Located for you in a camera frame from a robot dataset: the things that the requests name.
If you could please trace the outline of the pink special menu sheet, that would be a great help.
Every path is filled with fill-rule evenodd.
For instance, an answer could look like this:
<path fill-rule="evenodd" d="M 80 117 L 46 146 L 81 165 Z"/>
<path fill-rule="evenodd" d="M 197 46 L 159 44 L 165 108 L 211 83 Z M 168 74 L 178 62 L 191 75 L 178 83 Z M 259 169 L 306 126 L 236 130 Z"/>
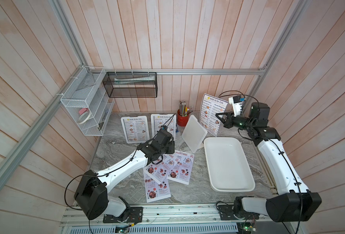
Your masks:
<path fill-rule="evenodd" d="M 168 180 L 189 185 L 195 155 L 182 151 L 175 151 L 174 156 L 177 156 L 179 162 L 169 172 Z"/>
<path fill-rule="evenodd" d="M 144 182 L 147 203 L 171 197 L 171 191 L 167 179 L 165 179 L 161 184 L 157 184 L 156 181 L 144 173 Z"/>
<path fill-rule="evenodd" d="M 143 172 L 157 184 L 162 184 L 179 161 L 179 157 L 175 154 L 164 154 L 160 160 L 156 160 L 144 167 Z"/>

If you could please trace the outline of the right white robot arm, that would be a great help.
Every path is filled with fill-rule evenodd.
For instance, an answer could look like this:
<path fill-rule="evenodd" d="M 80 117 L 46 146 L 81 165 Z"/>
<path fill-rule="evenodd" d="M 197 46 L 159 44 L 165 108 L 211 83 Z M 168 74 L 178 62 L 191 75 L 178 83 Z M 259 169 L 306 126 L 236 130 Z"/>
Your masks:
<path fill-rule="evenodd" d="M 216 117 L 225 128 L 245 130 L 266 160 L 275 180 L 277 196 L 271 199 L 236 197 L 233 211 L 237 219 L 265 215 L 274 222 L 308 221 L 322 203 L 318 193 L 311 192 L 299 177 L 284 149 L 278 131 L 268 126 L 270 108 L 267 104 L 254 102 L 248 117 L 242 115 L 243 99 L 229 99 L 233 110 L 217 113 Z"/>

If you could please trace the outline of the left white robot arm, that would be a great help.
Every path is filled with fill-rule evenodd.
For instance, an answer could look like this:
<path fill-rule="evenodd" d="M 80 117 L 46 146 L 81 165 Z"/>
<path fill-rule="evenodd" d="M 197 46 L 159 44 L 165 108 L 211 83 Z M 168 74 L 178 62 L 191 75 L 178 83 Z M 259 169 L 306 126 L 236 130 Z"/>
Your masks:
<path fill-rule="evenodd" d="M 163 159 L 165 154 L 174 153 L 174 138 L 167 130 L 161 129 L 157 134 L 141 143 L 125 159 L 102 171 L 86 171 L 80 175 L 80 183 L 74 199 L 88 220 L 101 215 L 111 215 L 121 222 L 127 221 L 131 215 L 129 204 L 122 197 L 108 194 L 126 177 L 135 171 Z"/>

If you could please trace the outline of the red pen cup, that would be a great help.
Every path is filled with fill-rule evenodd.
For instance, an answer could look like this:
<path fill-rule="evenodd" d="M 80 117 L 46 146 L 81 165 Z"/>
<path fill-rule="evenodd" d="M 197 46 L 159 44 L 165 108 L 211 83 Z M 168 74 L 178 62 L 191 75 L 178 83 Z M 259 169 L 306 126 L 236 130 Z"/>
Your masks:
<path fill-rule="evenodd" d="M 177 125 L 185 127 L 188 123 L 189 116 L 194 110 L 193 106 L 188 106 L 185 101 L 179 101 L 179 109 L 177 111 Z"/>

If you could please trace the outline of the white plastic tray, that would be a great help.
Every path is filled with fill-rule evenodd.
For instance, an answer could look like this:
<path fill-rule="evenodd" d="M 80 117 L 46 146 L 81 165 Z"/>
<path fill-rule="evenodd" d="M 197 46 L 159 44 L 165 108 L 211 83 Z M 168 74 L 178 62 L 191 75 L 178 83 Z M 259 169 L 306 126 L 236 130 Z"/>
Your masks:
<path fill-rule="evenodd" d="M 251 192 L 255 181 L 239 140 L 208 137 L 204 149 L 211 187 L 217 192 Z"/>

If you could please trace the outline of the white tape roll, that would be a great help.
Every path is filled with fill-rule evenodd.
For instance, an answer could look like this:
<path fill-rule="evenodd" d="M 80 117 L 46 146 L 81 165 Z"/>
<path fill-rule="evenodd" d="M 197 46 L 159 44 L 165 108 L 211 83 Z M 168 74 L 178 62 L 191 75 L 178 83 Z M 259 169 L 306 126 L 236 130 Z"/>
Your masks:
<path fill-rule="evenodd" d="M 82 125 L 84 124 L 87 120 L 89 120 L 92 117 L 92 114 L 90 113 L 89 110 L 83 112 L 79 118 L 77 124 Z"/>

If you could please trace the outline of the pink eraser block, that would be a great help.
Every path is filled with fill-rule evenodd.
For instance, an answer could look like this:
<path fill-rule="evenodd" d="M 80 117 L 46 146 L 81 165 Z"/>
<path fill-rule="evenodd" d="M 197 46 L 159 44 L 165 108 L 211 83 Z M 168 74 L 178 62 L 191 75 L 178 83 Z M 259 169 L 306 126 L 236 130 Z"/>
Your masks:
<path fill-rule="evenodd" d="M 88 108 L 81 108 L 80 110 L 78 110 L 78 114 L 82 115 L 83 113 L 87 112 Z"/>

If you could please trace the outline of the black mesh wall basket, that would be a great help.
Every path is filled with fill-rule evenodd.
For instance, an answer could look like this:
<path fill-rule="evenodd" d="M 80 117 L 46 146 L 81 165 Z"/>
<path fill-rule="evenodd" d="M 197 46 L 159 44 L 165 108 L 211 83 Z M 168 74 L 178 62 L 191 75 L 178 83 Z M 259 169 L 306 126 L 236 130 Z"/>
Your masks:
<path fill-rule="evenodd" d="M 107 72 L 102 81 L 110 98 L 156 98 L 155 72 Z"/>

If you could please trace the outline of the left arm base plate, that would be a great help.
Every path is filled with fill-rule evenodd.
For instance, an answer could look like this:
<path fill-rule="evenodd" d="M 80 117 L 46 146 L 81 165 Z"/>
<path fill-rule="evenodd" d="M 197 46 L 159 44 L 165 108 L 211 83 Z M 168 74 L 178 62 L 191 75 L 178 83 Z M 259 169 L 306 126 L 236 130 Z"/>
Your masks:
<path fill-rule="evenodd" d="M 114 223 L 114 224 L 126 224 L 126 223 L 140 223 L 143 216 L 143 207 L 131 207 L 126 208 L 125 211 L 119 216 L 104 215 L 103 223 Z"/>

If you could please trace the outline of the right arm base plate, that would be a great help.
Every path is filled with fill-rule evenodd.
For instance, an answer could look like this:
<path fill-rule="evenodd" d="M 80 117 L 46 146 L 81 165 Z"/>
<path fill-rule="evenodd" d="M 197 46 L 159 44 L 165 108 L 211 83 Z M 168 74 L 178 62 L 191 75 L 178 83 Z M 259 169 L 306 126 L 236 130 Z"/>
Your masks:
<path fill-rule="evenodd" d="M 219 212 L 220 219 L 222 221 L 229 221 L 229 220 L 258 220 L 259 219 L 259 214 L 256 213 L 245 213 L 244 215 L 242 214 L 234 214 L 234 206 L 233 205 L 228 205 L 225 203 L 219 203 L 216 204 L 216 209 Z"/>

